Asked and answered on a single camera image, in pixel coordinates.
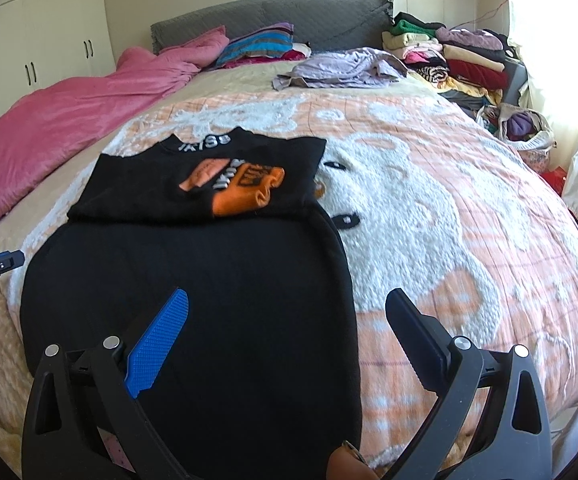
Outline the right hand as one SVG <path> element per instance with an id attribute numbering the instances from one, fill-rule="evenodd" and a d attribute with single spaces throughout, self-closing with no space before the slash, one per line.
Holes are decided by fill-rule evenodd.
<path id="1" fill-rule="evenodd" d="M 377 474 L 367 465 L 358 449 L 343 441 L 329 457 L 327 480 L 378 480 Z"/>

